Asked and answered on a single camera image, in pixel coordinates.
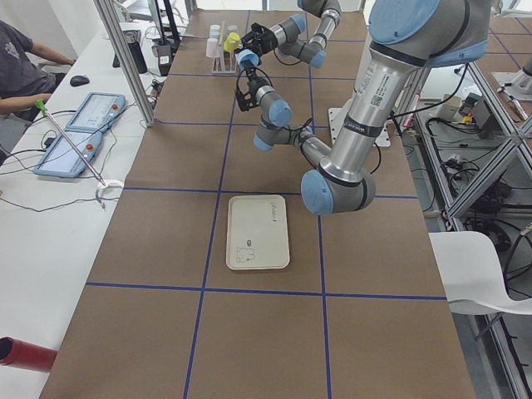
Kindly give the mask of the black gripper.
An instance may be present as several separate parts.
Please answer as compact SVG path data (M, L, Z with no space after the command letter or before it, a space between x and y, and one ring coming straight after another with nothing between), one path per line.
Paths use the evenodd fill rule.
M259 106L257 100L257 93L259 89L264 85L264 79L257 74L257 68L255 66L246 67L245 75L248 79L248 91L243 92L240 89L239 83L235 85L235 97L241 111L250 111L253 108Z
M250 50L255 54L267 54L277 47L275 33L258 23L251 25L251 31L241 37L242 46L234 49L234 53Z

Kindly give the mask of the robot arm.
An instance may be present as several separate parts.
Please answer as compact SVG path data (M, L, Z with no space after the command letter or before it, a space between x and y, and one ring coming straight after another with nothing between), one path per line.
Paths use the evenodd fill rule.
M298 13L272 27L254 23L251 31L241 38L241 48L235 53L240 69L257 67L260 57L274 50L314 68L323 65L328 40L341 20L340 3L336 0L299 1L298 7L320 19L309 40L305 42L299 38L307 29L307 23Z
M299 39L306 23L296 14L273 26L254 24L235 56L248 91L235 96L242 111L262 111L254 144L297 147L312 169L301 181L307 209L317 215L367 207L376 187L365 160L392 112L408 77L424 67L450 67L481 58L488 44L488 1L378 1L369 17L370 60L360 66L351 99L340 114L333 145L325 145L306 126L292 126L292 111L259 70L263 55L279 51L311 67L320 67L333 31L341 20L336 1L301 1L303 13L319 18L314 35Z

